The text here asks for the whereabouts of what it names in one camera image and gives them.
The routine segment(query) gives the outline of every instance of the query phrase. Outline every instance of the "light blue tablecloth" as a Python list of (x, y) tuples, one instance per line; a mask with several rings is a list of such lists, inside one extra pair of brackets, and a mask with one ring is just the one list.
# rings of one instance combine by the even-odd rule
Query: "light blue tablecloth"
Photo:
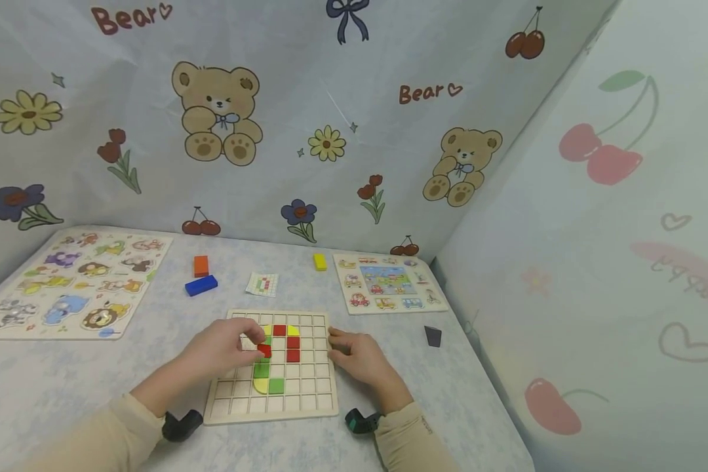
[[(464, 471), (533, 471), (522, 439), (450, 310), (350, 317), (331, 260), (334, 250), (173, 236), (120, 340), (0, 341), (0, 471), (129, 391), (231, 308), (325, 311), (333, 326), (371, 333)], [(328, 271), (315, 272), (315, 252), (325, 254)], [(197, 254), (208, 254), (220, 286), (189, 298), (184, 283), (191, 280)], [(277, 297), (245, 293), (251, 272), (280, 274)], [(425, 325), (443, 331), (442, 347), (428, 346)], [(374, 439), (354, 437), (344, 425), (351, 408), (374, 411), (367, 391), (340, 369), (336, 378), (338, 418), (203, 426), (185, 443), (161, 443), (144, 470), (380, 471)], [(205, 382), (187, 393), (174, 412), (203, 411), (208, 387)]]

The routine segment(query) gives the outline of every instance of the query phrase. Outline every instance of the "right hand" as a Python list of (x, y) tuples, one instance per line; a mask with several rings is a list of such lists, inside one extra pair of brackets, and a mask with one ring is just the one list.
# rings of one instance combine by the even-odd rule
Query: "right hand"
[(358, 381), (373, 387), (384, 414), (398, 411), (414, 401), (406, 384), (372, 336), (349, 333), (332, 326), (329, 332), (330, 344), (344, 351), (329, 351), (330, 360)]

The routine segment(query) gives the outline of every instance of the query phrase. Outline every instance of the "wooden puzzle board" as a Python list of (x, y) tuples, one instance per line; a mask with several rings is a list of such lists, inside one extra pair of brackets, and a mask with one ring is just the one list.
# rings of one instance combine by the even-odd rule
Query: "wooden puzzle board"
[(117, 339), (173, 238), (69, 228), (0, 290), (0, 339)]
[[(267, 422), (338, 415), (333, 362), (328, 358), (328, 314), (234, 309), (227, 318), (251, 318), (265, 330), (269, 359), (213, 379), (205, 424)], [(243, 337), (244, 349), (256, 349)]]
[(417, 258), (333, 254), (350, 315), (446, 311), (430, 268)]

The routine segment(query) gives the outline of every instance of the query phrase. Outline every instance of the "purple flower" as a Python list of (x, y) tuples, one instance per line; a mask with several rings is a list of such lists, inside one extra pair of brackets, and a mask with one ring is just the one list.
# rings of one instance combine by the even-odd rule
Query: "purple flower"
[(293, 200), (290, 205), (281, 207), (281, 216), (286, 218), (288, 224), (292, 226), (299, 223), (314, 222), (315, 212), (317, 212), (315, 205), (305, 205), (304, 201), (299, 199)]
[(45, 195), (42, 192), (45, 186), (41, 184), (29, 185), (26, 189), (19, 187), (3, 187), (0, 189), (0, 220), (17, 222), (21, 219), (21, 212), (28, 206), (42, 203)]

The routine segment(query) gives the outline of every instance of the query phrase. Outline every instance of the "teddy bear print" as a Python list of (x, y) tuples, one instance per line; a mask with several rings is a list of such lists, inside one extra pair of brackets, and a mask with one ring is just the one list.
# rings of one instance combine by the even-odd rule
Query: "teddy bear print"
[(496, 130), (454, 128), (443, 135), (443, 155), (433, 169), (422, 195), (434, 202), (445, 197), (448, 204), (467, 204), (485, 180), (482, 170), (491, 162), (503, 138)]
[(262, 140), (260, 126), (249, 119), (260, 89), (253, 71), (197, 68), (180, 62), (171, 81), (184, 105), (181, 123), (189, 133), (186, 154), (198, 161), (225, 154), (231, 164), (251, 164)]

